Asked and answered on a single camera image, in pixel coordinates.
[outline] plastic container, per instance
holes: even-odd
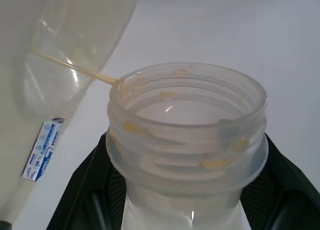
[[[138,0],[44,0],[29,53],[99,72],[114,51]],[[61,113],[93,81],[69,68],[28,55],[15,76],[21,99],[37,115]]]
[[[219,66],[163,64],[121,78],[106,144],[126,178],[123,229],[241,229],[241,190],[268,155],[266,104],[258,82]]]

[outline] small box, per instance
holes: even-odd
[[[56,147],[64,121],[62,118],[55,118],[43,123],[23,171],[23,178],[37,181],[43,175]]]

